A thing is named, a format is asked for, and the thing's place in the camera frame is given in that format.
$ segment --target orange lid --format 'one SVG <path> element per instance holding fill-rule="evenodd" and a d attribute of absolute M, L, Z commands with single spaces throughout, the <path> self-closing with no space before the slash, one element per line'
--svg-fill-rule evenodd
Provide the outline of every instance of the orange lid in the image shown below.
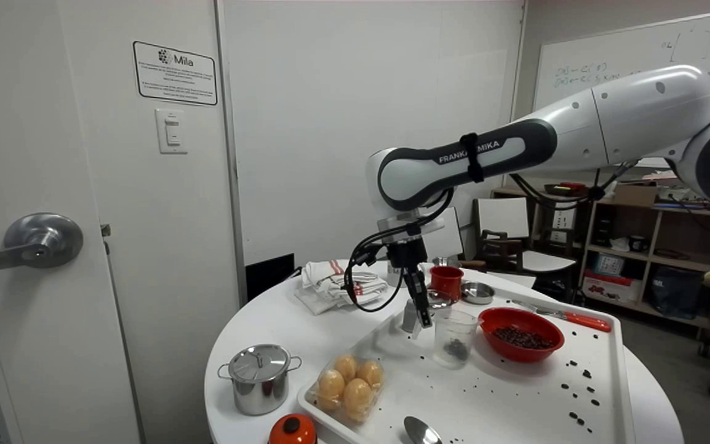
<path fill-rule="evenodd" d="M 287 415 L 275 422 L 268 444 L 316 444 L 314 424 L 305 415 Z"/>

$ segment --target door handle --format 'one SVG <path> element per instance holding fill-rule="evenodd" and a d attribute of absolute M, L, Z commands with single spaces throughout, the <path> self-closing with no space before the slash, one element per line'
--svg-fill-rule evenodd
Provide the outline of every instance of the door handle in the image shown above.
<path fill-rule="evenodd" d="M 81 228 L 60 214 L 35 213 L 16 220 L 7 228 L 0 269 L 25 265 L 48 269 L 70 262 L 81 251 Z"/>

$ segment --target cardboard box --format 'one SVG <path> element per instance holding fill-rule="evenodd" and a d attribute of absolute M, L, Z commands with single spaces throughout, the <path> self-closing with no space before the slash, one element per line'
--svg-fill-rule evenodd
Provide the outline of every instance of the cardboard box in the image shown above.
<path fill-rule="evenodd" d="M 619 183 L 612 202 L 620 205 L 653 206 L 656 203 L 654 183 Z"/>
<path fill-rule="evenodd" d="M 592 298 L 610 298 L 619 303 L 634 303 L 640 298 L 642 281 L 620 276 L 605 276 L 587 269 L 582 292 Z"/>

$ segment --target orange knife handle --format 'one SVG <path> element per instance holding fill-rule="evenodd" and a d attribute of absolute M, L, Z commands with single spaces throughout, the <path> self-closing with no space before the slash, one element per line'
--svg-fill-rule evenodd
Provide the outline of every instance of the orange knife handle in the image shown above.
<path fill-rule="evenodd" d="M 579 324 L 581 326 L 590 327 L 603 332 L 612 331 L 610 324 L 606 323 L 606 321 L 602 321 L 601 319 L 591 318 L 590 316 L 583 316 L 582 314 L 574 314 L 570 312 L 566 312 L 564 315 L 566 315 L 566 320 L 570 323 Z"/>

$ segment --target clear plastic cup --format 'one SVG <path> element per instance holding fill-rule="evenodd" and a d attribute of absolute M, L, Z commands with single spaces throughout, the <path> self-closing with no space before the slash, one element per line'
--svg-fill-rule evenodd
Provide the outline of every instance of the clear plastic cup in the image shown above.
<path fill-rule="evenodd" d="M 435 316 L 435 352 L 437 363 L 448 368 L 465 366 L 473 349 L 478 319 L 464 311 L 441 310 Z"/>

